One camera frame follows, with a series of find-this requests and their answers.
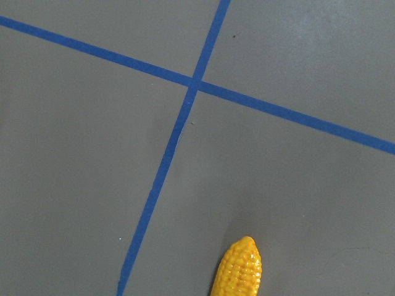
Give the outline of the yellow toy corn cob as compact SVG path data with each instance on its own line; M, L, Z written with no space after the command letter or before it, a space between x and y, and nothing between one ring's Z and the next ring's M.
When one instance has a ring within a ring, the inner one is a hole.
M225 252L217 268L211 296L257 296L262 277L262 260L255 240L244 236Z

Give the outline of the brown paper table mat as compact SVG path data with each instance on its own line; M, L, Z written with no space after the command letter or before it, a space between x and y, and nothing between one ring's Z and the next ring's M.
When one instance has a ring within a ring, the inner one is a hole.
M2 1L1 294L394 294L393 1Z

